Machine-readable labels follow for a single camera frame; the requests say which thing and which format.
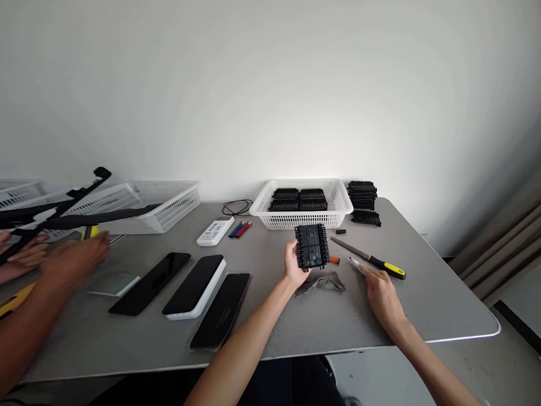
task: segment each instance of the table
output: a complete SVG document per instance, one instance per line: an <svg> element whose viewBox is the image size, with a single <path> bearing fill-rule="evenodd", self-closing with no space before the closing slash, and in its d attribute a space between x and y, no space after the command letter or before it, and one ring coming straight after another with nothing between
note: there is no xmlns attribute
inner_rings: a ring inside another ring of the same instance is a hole
<svg viewBox="0 0 541 406"><path fill-rule="evenodd" d="M88 278L86 286L107 273L143 276L172 251L190 253L192 258L136 317L109 314L107 310L117 298L81 290L66 308L24 381L207 365L214 353L189 351L202 316L170 321L161 313L165 304L201 257L222 254L227 262L222 279L227 272L253 274L234 327L238 329L281 277L285 244L294 239L292 230L270 231L258 218L252 218L252 227L241 239L225 237L215 247L199 247L196 238L221 215L221 208L221 203L201 204L166 234L128 235L116 242L109 258ZM405 281L393 282L420 335L426 341L436 342L498 334L500 326L492 313L398 210L384 198L376 200L375 208L382 220L381 227L355 224L348 215L341 226L347 234L338 238L406 271ZM327 233L330 237L335 230L329 229ZM351 253L330 240L329 248L331 255L342 259L340 265L329 264L324 271L314 272L336 271L346 291L312 289L304 296L292 298L270 335L263 359L392 345L370 309L363 276L347 261ZM0 300L36 277L26 275L2 286Z"/></svg>

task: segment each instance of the gray cloth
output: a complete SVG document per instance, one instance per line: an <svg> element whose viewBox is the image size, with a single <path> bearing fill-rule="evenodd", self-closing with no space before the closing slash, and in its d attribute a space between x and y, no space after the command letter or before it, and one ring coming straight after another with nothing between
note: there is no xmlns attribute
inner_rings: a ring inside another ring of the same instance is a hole
<svg viewBox="0 0 541 406"><path fill-rule="evenodd" d="M541 188L492 220L450 263L488 307L541 267Z"/></svg>
<svg viewBox="0 0 541 406"><path fill-rule="evenodd" d="M312 288L332 289L339 292L345 291L345 286L336 272L328 275L316 276L315 279L303 283L296 291L295 297L305 294Z"/></svg>

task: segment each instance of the floor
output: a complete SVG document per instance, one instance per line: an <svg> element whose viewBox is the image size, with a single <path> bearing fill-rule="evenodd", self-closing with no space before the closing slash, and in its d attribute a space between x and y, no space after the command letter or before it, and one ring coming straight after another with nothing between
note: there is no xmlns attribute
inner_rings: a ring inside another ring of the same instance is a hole
<svg viewBox="0 0 541 406"><path fill-rule="evenodd" d="M539 405L541 360L507 321L495 314L502 324L498 336L437 343L432 347L485 405ZM416 371L396 348L331 355L330 360L340 392L357 397L363 406L434 405ZM27 385L16 397L27 403L84 406L118 380L38 383Z"/></svg>

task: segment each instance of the plastic basket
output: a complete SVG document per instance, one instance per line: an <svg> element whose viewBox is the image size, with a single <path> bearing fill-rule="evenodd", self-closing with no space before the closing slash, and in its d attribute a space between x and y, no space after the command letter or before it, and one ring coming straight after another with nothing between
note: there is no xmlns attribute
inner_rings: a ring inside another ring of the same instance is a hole
<svg viewBox="0 0 541 406"><path fill-rule="evenodd" d="M0 179L0 208L43 195L39 181Z"/></svg>
<svg viewBox="0 0 541 406"><path fill-rule="evenodd" d="M154 182L142 180L121 183L88 195L76 206L69 209L66 215L100 214L162 203L154 210L141 216L103 223L100 229L109 230L111 234L164 233L201 203L197 187L198 182L187 181ZM21 209L68 200L66 192L69 190L65 189L41 196L11 206L9 209ZM26 227L32 228L33 224L27 224ZM72 232L73 230L44 230L44 233L49 235L50 241L61 239Z"/></svg>
<svg viewBox="0 0 541 406"><path fill-rule="evenodd" d="M326 211L267 211L277 188L322 188L327 199ZM269 230L293 230L296 226L323 224L338 228L346 214L353 211L344 183L340 179L273 179L269 180L250 208Z"/></svg>
<svg viewBox="0 0 541 406"><path fill-rule="evenodd" d="M29 207L35 207L35 206L41 206L44 204L49 203L56 203L63 200L70 200L71 197L66 195L67 192L69 192L71 189L64 189L59 192L49 193L48 195L43 195L39 197L35 197L29 200L25 200L23 202L13 204L9 207L3 207L0 208L0 210L15 210L15 209L24 209ZM26 226L22 226L21 228L33 228L35 223L27 224ZM44 234L47 234L49 236L49 241L56 241L60 240L61 238L65 237L66 235L71 234L72 230L44 230ZM12 237L9 241L10 243L15 242L18 240L18 237Z"/></svg>

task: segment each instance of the black cable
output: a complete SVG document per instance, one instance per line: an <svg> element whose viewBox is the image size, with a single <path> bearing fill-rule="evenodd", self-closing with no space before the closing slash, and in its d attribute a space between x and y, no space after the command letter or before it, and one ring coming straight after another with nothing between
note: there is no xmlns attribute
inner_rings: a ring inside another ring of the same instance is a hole
<svg viewBox="0 0 541 406"><path fill-rule="evenodd" d="M16 404L20 404L21 406L51 406L47 403L26 403L26 402L23 402L22 400L19 400L19 399L4 399L3 401L1 401L0 403L6 403L6 402L12 402L12 403L16 403Z"/></svg>
<svg viewBox="0 0 541 406"><path fill-rule="evenodd" d="M239 203L239 202L244 202L246 204L246 206L244 206L241 210L239 211L233 211L231 210L228 206L230 204L233 204L233 203ZM225 214L225 215L232 215L232 216L238 216L238 217L252 217L251 214L244 214L246 213L247 211L250 210L250 206L254 204L253 201L251 201L250 199L240 199L240 200L232 200L230 202L226 202L224 203L224 207L222 208L221 210L221 213L222 214Z"/></svg>

